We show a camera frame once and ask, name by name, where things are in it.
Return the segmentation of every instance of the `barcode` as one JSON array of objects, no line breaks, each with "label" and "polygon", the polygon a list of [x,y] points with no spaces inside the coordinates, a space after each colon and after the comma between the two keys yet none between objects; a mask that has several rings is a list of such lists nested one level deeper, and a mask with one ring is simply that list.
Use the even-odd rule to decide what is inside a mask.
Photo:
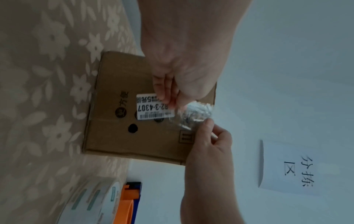
[{"label": "barcode", "polygon": [[159,113],[159,112],[146,112],[145,114],[140,115],[140,119],[147,119],[147,118],[161,118],[164,117],[164,115],[170,115],[170,112],[166,113]]}]

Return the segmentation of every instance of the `paper sign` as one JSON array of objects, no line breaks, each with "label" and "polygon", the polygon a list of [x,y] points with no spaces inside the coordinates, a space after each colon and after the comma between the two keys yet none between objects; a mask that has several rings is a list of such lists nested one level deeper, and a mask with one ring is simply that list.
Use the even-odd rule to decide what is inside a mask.
[{"label": "paper sign", "polygon": [[318,155],[308,148],[263,141],[260,188],[283,193],[319,194]]},{"label": "paper sign", "polygon": [[138,94],[136,111],[138,120],[174,117],[174,110],[170,110],[166,104],[159,101],[155,93]]}]

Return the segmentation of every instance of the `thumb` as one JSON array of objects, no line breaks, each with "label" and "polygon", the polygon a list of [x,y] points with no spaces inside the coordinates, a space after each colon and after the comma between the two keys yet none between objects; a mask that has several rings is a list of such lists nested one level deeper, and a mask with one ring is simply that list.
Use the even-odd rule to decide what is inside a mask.
[{"label": "thumb", "polygon": [[183,108],[184,106],[186,106],[187,104],[189,104],[194,100],[196,99],[193,99],[180,91],[176,98],[176,107]]},{"label": "thumb", "polygon": [[206,119],[198,128],[195,134],[196,143],[211,143],[211,133],[213,132],[214,121],[211,118]]}]

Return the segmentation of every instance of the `beige patterned surface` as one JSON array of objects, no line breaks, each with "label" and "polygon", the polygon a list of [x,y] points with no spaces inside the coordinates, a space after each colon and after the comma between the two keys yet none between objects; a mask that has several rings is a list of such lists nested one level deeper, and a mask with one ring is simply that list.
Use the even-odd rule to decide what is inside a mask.
[{"label": "beige patterned surface", "polygon": [[0,223],[55,223],[91,176],[128,160],[81,154],[101,53],[136,53],[121,1],[4,0],[0,7]]}]

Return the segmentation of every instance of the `white wall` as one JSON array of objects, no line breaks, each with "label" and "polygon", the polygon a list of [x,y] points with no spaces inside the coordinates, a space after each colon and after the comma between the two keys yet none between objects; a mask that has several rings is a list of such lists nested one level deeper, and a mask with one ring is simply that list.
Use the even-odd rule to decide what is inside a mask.
[{"label": "white wall", "polygon": [[[352,1],[253,2],[219,80],[215,121],[234,138],[236,193],[249,224],[351,223],[354,201]],[[322,196],[258,188],[260,139],[316,148],[339,167]],[[134,161],[136,223],[180,223],[181,166]]]}]

